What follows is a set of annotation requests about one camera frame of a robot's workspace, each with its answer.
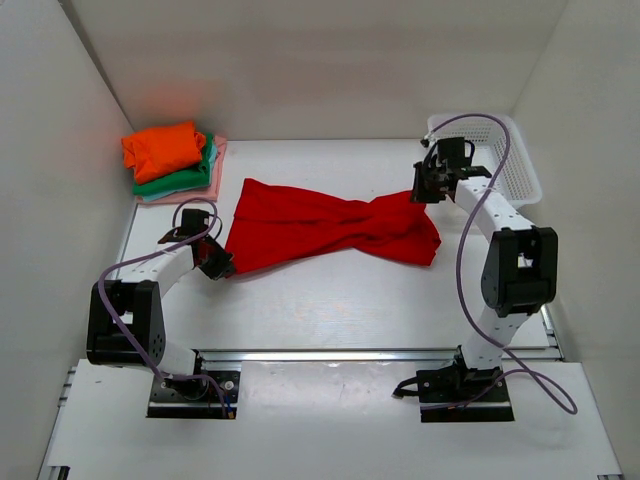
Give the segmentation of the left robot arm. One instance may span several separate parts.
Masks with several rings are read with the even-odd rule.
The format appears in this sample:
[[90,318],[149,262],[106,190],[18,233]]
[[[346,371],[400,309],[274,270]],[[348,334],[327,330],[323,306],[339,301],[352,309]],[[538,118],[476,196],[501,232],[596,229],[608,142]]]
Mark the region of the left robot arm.
[[91,292],[87,359],[94,365],[147,367],[161,379],[172,379],[185,397],[203,395],[209,373],[196,350],[167,338],[162,299],[196,269],[211,280],[232,275],[232,259],[207,236],[189,244],[161,244],[153,253],[127,261],[133,269],[124,277],[99,279]]

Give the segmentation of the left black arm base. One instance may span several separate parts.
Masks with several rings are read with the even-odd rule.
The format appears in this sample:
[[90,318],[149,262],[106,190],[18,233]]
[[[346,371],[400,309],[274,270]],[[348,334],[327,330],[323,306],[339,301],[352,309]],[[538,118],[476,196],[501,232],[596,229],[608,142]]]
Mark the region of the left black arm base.
[[222,398],[207,380],[154,379],[147,417],[154,419],[235,420],[241,383],[239,362],[205,362],[203,373],[213,378]]

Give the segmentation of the red t shirt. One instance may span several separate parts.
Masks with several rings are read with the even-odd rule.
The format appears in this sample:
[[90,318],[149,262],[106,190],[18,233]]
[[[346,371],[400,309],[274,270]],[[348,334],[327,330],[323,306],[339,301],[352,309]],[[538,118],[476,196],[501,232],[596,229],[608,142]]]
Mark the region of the red t shirt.
[[225,249],[236,271],[248,274],[345,249],[428,267],[440,245],[426,206],[408,191],[345,200],[247,178]]

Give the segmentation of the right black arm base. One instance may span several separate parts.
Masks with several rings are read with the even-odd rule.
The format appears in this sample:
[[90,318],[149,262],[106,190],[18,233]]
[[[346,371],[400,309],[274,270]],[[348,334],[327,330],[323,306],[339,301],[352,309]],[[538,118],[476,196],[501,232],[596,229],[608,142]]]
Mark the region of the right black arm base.
[[423,423],[515,420],[502,368],[470,368],[460,352],[445,366],[418,370],[414,376],[401,381],[392,396],[416,398]]

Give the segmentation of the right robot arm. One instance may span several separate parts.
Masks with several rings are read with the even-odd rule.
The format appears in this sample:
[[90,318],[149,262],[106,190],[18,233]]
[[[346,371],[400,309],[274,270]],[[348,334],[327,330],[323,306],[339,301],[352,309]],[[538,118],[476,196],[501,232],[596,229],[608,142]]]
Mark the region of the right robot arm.
[[[484,166],[451,168],[422,161],[414,169],[412,202],[435,204],[451,199],[469,214],[455,268],[460,305],[474,334],[460,349],[464,366],[448,376],[452,395],[467,401],[484,388],[480,371],[499,368],[518,329],[555,298],[558,236],[552,228],[538,227],[522,216],[494,188],[494,178]],[[480,276],[485,306],[477,320],[470,316],[462,286],[463,250],[473,226],[488,242]]]

